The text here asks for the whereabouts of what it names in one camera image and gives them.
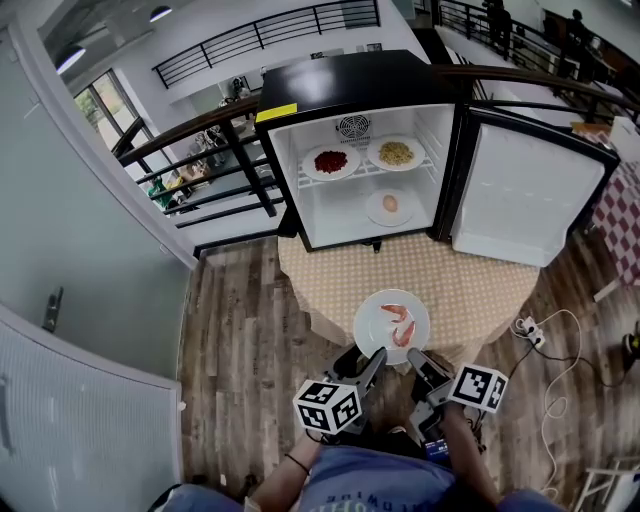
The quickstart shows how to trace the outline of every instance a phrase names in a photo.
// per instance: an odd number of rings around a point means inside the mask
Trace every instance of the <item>shrimp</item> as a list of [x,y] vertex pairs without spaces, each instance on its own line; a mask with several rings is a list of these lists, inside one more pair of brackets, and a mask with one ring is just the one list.
[[391,320],[394,324],[401,324],[407,319],[407,315],[409,314],[409,310],[407,308],[397,304],[385,304],[384,306],[380,306],[380,309],[384,309],[389,313],[400,316],[399,320]]
[[404,331],[404,334],[402,336],[400,336],[400,339],[398,339],[398,328],[396,327],[395,330],[393,331],[393,336],[391,337],[393,339],[393,342],[398,345],[399,347],[406,347],[409,342],[411,341],[411,336],[413,336],[413,332],[416,330],[416,322],[415,320],[413,322],[411,322],[409,324],[409,327],[407,327],[407,330]]

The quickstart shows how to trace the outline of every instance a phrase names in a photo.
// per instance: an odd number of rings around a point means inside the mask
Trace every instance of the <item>fridge shelf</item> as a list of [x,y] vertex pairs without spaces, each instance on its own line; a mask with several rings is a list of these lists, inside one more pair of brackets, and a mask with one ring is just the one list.
[[316,181],[310,178],[302,170],[302,160],[300,160],[298,162],[298,190],[302,190],[309,187],[317,187],[319,185],[326,185],[328,183],[354,180],[359,178],[365,178],[367,176],[376,176],[378,174],[394,174],[396,172],[397,173],[416,172],[418,170],[422,170],[423,172],[426,171],[429,174],[429,178],[431,178],[431,181],[434,184],[437,183],[436,175],[438,173],[438,169],[433,164],[433,161],[431,160],[431,158],[429,158],[429,155],[425,157],[425,159],[422,161],[420,165],[418,165],[415,169],[411,169],[410,171],[386,171],[384,169],[380,169],[378,166],[372,164],[371,161],[369,161],[369,159],[366,156],[367,154],[366,147],[364,148],[364,151],[361,148],[359,148],[359,150],[360,150],[361,163],[358,166],[358,168],[355,170],[355,172],[353,174],[350,174],[349,176],[346,176],[345,178],[342,178],[340,180],[335,180],[335,181]]

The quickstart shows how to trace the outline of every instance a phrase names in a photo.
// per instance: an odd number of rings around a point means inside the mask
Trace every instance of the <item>open fridge door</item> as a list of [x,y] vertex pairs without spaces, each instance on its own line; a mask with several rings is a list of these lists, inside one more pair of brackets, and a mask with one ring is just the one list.
[[547,266],[602,192],[616,154],[521,116],[467,114],[452,197],[453,248]]

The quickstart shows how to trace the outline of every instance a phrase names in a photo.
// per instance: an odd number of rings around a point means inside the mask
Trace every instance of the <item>ceiling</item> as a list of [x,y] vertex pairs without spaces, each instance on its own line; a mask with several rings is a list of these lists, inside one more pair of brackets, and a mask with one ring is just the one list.
[[68,83],[151,31],[154,24],[149,22],[149,16],[155,7],[168,5],[175,11],[191,1],[63,0],[49,23],[40,28],[40,37],[54,62],[70,44],[87,49],[82,59],[63,73],[62,79]]

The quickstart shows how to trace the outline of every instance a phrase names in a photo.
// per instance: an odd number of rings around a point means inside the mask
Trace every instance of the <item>person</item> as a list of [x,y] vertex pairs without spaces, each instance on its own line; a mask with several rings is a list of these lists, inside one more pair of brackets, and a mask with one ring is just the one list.
[[504,49],[511,37],[511,14],[504,8],[502,0],[490,0],[482,5],[487,7],[491,42]]
[[[324,446],[308,433],[247,498],[244,510],[285,512],[298,500],[299,512],[562,510],[534,491],[517,491],[506,497],[498,493],[458,404],[445,406],[440,428],[451,470],[422,458],[354,446]],[[396,429],[388,436],[410,440],[403,430]],[[208,489],[183,486],[173,493],[163,512],[243,510],[240,504],[231,504]]]
[[589,42],[589,31],[582,23],[582,13],[578,9],[573,10],[572,16],[567,21],[567,53],[579,58]]
[[590,82],[593,76],[594,58],[589,52],[587,45],[591,40],[591,33],[582,23],[582,13],[578,9],[574,9],[572,19],[567,21],[565,44],[560,55],[560,76],[567,77],[571,75],[571,64],[564,60],[567,55],[580,63],[578,69],[578,81]]

